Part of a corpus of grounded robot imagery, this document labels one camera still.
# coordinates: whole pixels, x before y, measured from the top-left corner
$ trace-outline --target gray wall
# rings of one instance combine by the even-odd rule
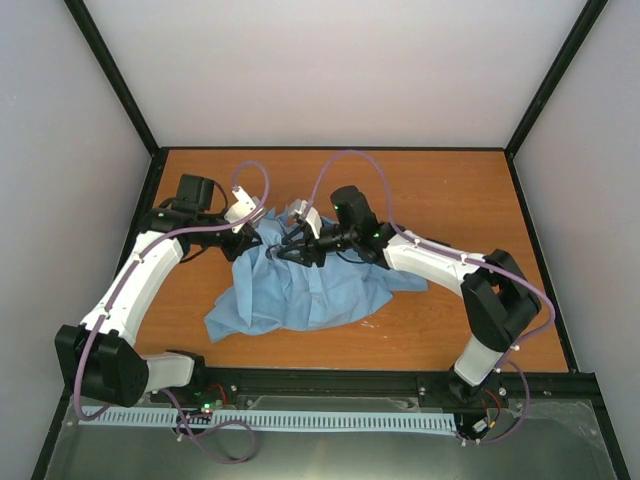
[[[640,478],[640,2],[609,2],[516,158],[581,369]]]
[[[585,0],[87,0],[162,145],[506,145]]]
[[[62,380],[53,337],[114,273],[148,165],[64,3],[0,15],[0,477],[30,476]]]

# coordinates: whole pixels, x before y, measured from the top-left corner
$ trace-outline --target black cable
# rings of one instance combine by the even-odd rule
[[[167,208],[169,205],[173,203],[174,200],[177,200],[177,198],[176,197],[167,198],[166,200],[163,200],[162,202],[160,202],[160,205],[158,205],[158,208]]]
[[[218,190],[220,190],[220,193],[222,194],[222,198],[224,198],[224,208],[220,210],[220,213],[226,213],[227,210],[229,210],[229,198],[227,197],[227,192],[225,192],[224,188],[222,188],[222,185],[220,185],[215,180],[213,180],[213,185],[218,187]]]
[[[182,260],[180,260],[180,263],[187,263],[190,262],[191,260],[198,258],[200,255],[202,255],[204,252],[206,252],[209,249],[209,247],[203,247],[200,250],[198,250],[196,253],[194,253],[193,255],[191,255],[190,257],[187,258],[183,258]]]
[[[336,255],[338,256],[338,258],[341,258],[342,260],[344,260],[347,263],[353,263],[354,265],[362,265],[365,264],[367,262],[363,262],[363,261],[358,261],[358,260],[350,260],[347,257],[343,257],[340,252],[336,252]]]

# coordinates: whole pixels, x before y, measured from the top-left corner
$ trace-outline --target crumpled blue towel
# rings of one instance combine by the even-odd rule
[[[293,227],[272,210],[257,228],[263,244],[233,262],[233,286],[205,317],[212,342],[232,333],[259,335],[278,328],[316,330],[360,320],[391,300],[392,291],[424,291],[425,279],[371,264],[345,262],[335,253],[324,267],[304,267],[265,255]],[[342,254],[358,261],[355,252]]]

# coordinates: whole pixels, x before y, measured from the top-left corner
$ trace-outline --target orange wooden surface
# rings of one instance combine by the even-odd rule
[[[265,164],[271,175],[269,207],[281,210],[308,198],[316,176],[333,152],[295,150],[172,150],[156,204],[175,194],[180,175],[213,178],[231,191],[231,172],[244,160]],[[527,278],[541,286],[533,251],[501,152],[371,152],[389,177],[396,220],[419,235],[456,248],[490,253],[509,251]],[[261,196],[257,169],[239,182]],[[381,182],[364,160],[347,157],[334,164],[320,187],[316,207],[333,216],[329,195],[355,184],[379,219],[386,206]],[[212,210],[221,207],[216,194]],[[278,330],[265,335],[231,335],[212,344],[204,316],[232,284],[231,264],[211,249],[175,268],[161,287],[140,329],[142,354],[181,349],[203,354],[210,366],[443,370],[462,352],[470,331],[459,297],[430,285],[426,293],[399,292],[376,314],[350,325],[313,332]],[[544,309],[534,325],[547,318]],[[527,371],[566,371],[555,332],[525,343],[513,355]]]

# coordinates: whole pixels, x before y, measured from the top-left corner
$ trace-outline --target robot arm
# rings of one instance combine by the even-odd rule
[[[354,186],[336,190],[331,201],[338,217],[333,225],[322,225],[317,211],[305,201],[292,205],[289,214],[306,224],[304,233],[277,250],[277,256],[322,266],[328,252],[352,248],[364,262],[416,274],[462,297],[472,335],[452,367],[449,390],[460,402],[473,398],[541,306],[524,287],[466,260],[487,262],[524,278],[514,259],[501,250],[487,256],[466,254],[403,228],[400,235],[389,223],[378,222],[365,196]]]
[[[233,192],[237,202],[230,208],[219,214],[204,213],[211,207],[214,184],[202,177],[183,175],[176,197],[163,202],[160,208],[152,209],[144,218],[131,255],[104,297],[80,325],[60,328],[55,346],[67,387],[72,388],[74,384],[81,353],[90,332],[96,327],[99,328],[82,377],[83,395],[128,407],[146,392],[180,387],[191,381],[195,365],[193,355],[166,352],[139,356],[134,351],[142,319],[169,272],[183,260],[191,246],[219,247],[232,261],[245,250],[259,245],[260,238],[252,225],[239,224],[218,232],[165,238],[144,259],[141,254],[167,232],[184,227],[229,224],[256,208],[257,199],[237,188]],[[255,225],[263,213],[256,212],[252,224]]]

